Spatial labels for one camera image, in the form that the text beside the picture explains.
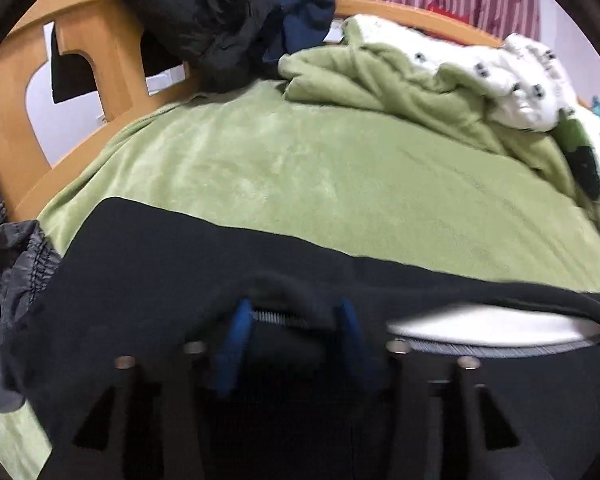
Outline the wooden bed frame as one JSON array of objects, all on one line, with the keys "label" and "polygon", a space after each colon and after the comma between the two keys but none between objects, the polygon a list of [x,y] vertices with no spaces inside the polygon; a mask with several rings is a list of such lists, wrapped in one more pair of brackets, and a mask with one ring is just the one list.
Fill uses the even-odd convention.
[{"label": "wooden bed frame", "polygon": [[[106,118],[56,165],[47,161],[26,110],[29,80],[47,60],[48,22],[56,24],[60,53],[90,63]],[[0,190],[10,220],[36,217],[125,125],[199,89],[199,76],[188,68],[183,81],[150,94],[140,58],[142,32],[121,0],[38,0],[0,44]]]}]

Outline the black pants with white waistband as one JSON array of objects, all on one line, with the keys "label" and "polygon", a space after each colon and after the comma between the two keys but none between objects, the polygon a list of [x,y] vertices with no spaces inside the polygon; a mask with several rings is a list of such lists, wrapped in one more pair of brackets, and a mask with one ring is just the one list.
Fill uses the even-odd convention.
[{"label": "black pants with white waistband", "polygon": [[200,402],[210,479],[389,479],[385,410],[344,356],[344,300],[382,386],[389,339],[437,364],[474,356],[550,479],[600,479],[600,294],[351,257],[121,198],[90,214],[3,347],[48,460],[117,381],[117,358],[192,341],[215,353],[243,299],[253,326],[236,386]]}]

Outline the green fleece bed blanket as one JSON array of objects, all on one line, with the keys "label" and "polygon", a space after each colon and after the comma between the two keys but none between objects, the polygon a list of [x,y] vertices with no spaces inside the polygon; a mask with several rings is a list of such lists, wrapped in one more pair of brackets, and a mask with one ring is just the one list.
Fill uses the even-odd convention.
[{"label": "green fleece bed blanket", "polygon": [[[600,222],[549,134],[489,122],[475,92],[444,92],[384,44],[304,50],[280,72],[115,133],[34,217],[61,259],[95,208],[121,198],[351,257],[600,294]],[[1,344],[14,382],[3,347],[22,318]],[[43,479],[52,444],[17,390],[0,452]]]}]

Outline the black jacket on footboard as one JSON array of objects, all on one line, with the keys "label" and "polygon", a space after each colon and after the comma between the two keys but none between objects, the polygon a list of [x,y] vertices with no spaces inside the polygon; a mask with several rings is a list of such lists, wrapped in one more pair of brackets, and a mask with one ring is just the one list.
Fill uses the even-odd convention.
[{"label": "black jacket on footboard", "polygon": [[275,0],[123,2],[144,28],[144,75],[155,76],[186,62],[210,92],[236,90],[257,78],[282,20]]}]

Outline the navy blue garment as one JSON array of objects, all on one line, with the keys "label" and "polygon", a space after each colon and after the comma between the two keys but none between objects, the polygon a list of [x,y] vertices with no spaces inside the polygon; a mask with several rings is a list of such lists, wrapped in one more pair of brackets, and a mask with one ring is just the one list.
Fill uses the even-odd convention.
[{"label": "navy blue garment", "polygon": [[278,79],[278,62],[285,54],[323,44],[335,16],[336,0],[271,0],[274,10],[264,29],[261,76]]}]

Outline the red pillow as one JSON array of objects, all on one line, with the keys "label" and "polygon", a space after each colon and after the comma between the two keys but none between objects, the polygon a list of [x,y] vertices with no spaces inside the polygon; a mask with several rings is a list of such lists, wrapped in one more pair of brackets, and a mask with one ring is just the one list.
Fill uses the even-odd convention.
[{"label": "red pillow", "polygon": [[443,6],[437,6],[435,3],[430,2],[426,6],[426,10],[435,14],[443,15],[451,20],[458,21],[464,24],[470,24],[470,17],[468,14],[459,14],[445,9]]}]

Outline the grey denim garment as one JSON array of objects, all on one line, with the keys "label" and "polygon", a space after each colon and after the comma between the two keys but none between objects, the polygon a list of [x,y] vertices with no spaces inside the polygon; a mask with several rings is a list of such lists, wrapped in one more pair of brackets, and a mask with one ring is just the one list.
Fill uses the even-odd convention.
[{"label": "grey denim garment", "polygon": [[17,411],[23,404],[3,363],[1,344],[14,323],[46,289],[60,260],[40,222],[7,219],[0,192],[0,413]]}]

